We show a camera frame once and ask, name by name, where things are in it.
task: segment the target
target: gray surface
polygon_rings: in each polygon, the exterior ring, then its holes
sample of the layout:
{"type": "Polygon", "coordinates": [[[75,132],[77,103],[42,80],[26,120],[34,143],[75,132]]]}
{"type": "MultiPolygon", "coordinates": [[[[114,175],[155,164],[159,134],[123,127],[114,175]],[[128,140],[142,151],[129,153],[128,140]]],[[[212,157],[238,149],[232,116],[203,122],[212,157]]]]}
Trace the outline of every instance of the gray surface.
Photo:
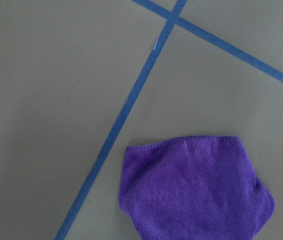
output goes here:
{"type": "MultiPolygon", "coordinates": [[[[283,3],[241,3],[182,15],[283,71],[283,3]]],[[[0,239],[55,236],[164,22],[129,0],[0,3],[0,239]]],[[[117,203],[126,146],[203,134],[241,137],[276,200],[255,239],[282,240],[283,83],[180,27],[67,239],[139,239],[117,203]]]]}

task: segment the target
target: purple cloth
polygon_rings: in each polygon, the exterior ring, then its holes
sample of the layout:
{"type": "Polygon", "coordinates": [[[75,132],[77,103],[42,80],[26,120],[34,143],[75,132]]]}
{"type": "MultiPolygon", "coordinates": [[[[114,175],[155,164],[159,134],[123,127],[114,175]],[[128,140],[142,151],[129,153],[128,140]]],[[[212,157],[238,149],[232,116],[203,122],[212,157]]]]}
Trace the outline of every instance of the purple cloth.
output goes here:
{"type": "Polygon", "coordinates": [[[236,136],[128,146],[118,200],[143,240],[251,240],[275,208],[236,136]]]}

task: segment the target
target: blue line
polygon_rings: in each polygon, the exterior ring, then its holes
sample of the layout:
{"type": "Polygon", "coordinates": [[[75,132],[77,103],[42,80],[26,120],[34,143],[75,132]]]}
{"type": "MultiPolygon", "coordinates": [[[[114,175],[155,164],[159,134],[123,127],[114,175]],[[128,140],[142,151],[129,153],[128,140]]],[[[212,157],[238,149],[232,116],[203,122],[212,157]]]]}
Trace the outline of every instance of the blue line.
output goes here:
{"type": "MultiPolygon", "coordinates": [[[[167,19],[169,11],[163,7],[153,3],[150,0],[133,0],[134,2],[140,4],[141,6],[147,8],[148,10],[160,15],[163,18],[167,19]]],[[[220,39],[219,37],[205,31],[204,29],[196,26],[195,24],[185,20],[182,17],[179,17],[176,25],[182,27],[183,29],[191,32],[197,37],[215,45],[216,47],[226,51],[227,53],[233,55],[234,57],[248,63],[249,65],[261,70],[262,72],[270,75],[271,77],[281,81],[283,83],[283,72],[275,69],[274,67],[266,64],[265,62],[253,57],[252,55],[240,50],[239,48],[231,45],[230,43],[220,39]]]]}
{"type": "Polygon", "coordinates": [[[90,173],[86,177],[85,181],[83,182],[73,204],[71,205],[69,212],[64,219],[56,237],[55,240],[64,240],[67,233],[69,232],[79,210],[81,209],[98,173],[100,172],[109,152],[112,149],[112,146],[114,145],[114,142],[120,133],[130,111],[132,110],[132,107],[134,103],[137,100],[138,95],[140,94],[154,64],[156,63],[157,58],[159,57],[169,35],[171,34],[174,25],[176,24],[176,21],[179,17],[179,15],[182,12],[182,9],[185,5],[187,0],[178,0],[170,14],[170,16],[167,19],[167,22],[165,23],[163,29],[161,30],[161,33],[158,37],[157,45],[154,48],[154,50],[150,53],[149,57],[147,58],[135,84],[133,85],[128,99],[123,105],[114,125],[112,126],[108,137],[106,141],[104,142],[101,150],[99,151],[97,160],[92,167],[90,173]]]}

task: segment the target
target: purple fabric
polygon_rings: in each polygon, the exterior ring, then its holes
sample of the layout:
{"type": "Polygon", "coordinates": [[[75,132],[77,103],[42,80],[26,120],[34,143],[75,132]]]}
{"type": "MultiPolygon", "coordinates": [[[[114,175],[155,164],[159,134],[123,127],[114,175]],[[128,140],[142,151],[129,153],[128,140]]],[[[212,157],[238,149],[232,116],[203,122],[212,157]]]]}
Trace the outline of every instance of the purple fabric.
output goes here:
{"type": "Polygon", "coordinates": [[[275,208],[236,136],[128,146],[118,200],[143,240],[251,240],[275,208]]]}

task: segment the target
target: tape strip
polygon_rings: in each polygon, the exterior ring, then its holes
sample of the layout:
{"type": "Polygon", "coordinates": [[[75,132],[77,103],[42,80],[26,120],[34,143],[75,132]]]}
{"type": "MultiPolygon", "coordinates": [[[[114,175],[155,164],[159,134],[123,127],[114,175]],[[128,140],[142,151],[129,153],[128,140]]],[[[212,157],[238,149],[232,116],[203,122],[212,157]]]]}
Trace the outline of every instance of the tape strip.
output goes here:
{"type": "Polygon", "coordinates": [[[114,125],[112,126],[108,137],[106,141],[104,142],[101,150],[99,151],[97,160],[92,167],[90,173],[86,177],[85,181],[83,182],[73,204],[70,207],[70,210],[68,211],[68,214],[66,218],[64,219],[56,237],[55,240],[64,240],[67,233],[69,232],[78,212],[80,211],[90,189],[92,188],[92,185],[100,172],[109,152],[111,151],[114,142],[116,141],[116,138],[118,134],[120,133],[130,111],[132,110],[132,107],[140,94],[154,64],[156,63],[156,60],[158,56],[160,55],[169,35],[171,34],[174,25],[176,24],[176,21],[179,17],[179,15],[182,12],[183,7],[185,6],[187,0],[178,0],[172,10],[172,12],[169,14],[167,22],[165,23],[163,29],[161,30],[161,33],[158,37],[158,41],[156,46],[154,47],[153,51],[150,53],[149,57],[147,58],[135,84],[133,85],[129,96],[127,98],[127,101],[123,105],[114,125]]]}
{"type": "MultiPolygon", "coordinates": [[[[133,0],[134,2],[140,4],[141,6],[147,8],[148,10],[160,15],[163,18],[167,18],[169,11],[163,7],[153,3],[150,0],[133,0]]],[[[231,45],[230,43],[220,39],[219,37],[209,33],[208,31],[200,28],[199,26],[179,17],[176,25],[182,27],[183,29],[191,32],[197,37],[215,45],[216,47],[226,51],[227,53],[233,55],[234,57],[246,62],[247,64],[259,69],[260,71],[270,75],[271,77],[281,81],[283,83],[283,72],[275,69],[274,67],[266,64],[265,62],[253,57],[252,55],[240,50],[239,48],[231,45]]]]}

